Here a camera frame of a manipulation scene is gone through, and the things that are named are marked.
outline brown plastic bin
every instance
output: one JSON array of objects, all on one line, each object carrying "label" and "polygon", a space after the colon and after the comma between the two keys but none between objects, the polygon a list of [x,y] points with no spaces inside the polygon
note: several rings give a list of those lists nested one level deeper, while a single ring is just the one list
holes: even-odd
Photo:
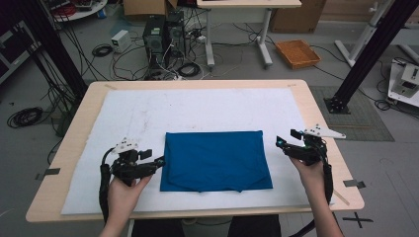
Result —
[{"label": "brown plastic bin", "polygon": [[320,57],[304,40],[279,41],[275,43],[278,53],[292,69],[312,66],[320,61]]}]

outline folded blue fabric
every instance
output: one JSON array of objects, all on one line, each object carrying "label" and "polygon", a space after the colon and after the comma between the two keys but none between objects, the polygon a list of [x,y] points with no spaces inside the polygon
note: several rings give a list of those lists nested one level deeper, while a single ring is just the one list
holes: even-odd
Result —
[{"label": "folded blue fabric", "polygon": [[160,191],[272,188],[262,131],[166,133]]}]

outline black cross mark on floor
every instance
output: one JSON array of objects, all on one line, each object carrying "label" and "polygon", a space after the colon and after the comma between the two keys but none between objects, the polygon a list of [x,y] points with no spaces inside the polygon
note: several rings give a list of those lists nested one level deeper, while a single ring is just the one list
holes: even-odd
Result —
[{"label": "black cross mark on floor", "polygon": [[357,213],[357,212],[354,212],[354,213],[355,213],[355,218],[352,218],[352,217],[343,217],[342,219],[343,219],[343,220],[357,221],[357,222],[358,222],[358,225],[360,226],[360,228],[363,228],[363,225],[361,224],[361,221],[365,221],[365,222],[374,222],[374,221],[373,221],[373,220],[371,220],[371,219],[360,218],[360,217],[358,216],[358,213]]}]

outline person's left hand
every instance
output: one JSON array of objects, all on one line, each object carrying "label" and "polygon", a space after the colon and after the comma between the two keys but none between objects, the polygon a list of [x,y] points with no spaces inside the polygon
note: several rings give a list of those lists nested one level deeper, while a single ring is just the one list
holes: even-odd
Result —
[{"label": "person's left hand", "polygon": [[139,195],[151,177],[144,177],[138,183],[133,180],[131,187],[118,178],[111,181],[108,191],[109,217],[101,236],[120,235],[138,202]]}]

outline person's leg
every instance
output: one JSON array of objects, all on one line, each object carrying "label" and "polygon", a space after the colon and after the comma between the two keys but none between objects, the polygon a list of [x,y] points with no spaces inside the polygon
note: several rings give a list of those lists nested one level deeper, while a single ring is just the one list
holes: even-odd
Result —
[{"label": "person's leg", "polygon": [[280,218],[277,214],[234,216],[228,237],[281,237]]},{"label": "person's leg", "polygon": [[185,237],[181,219],[141,219],[132,227],[131,237]]}]

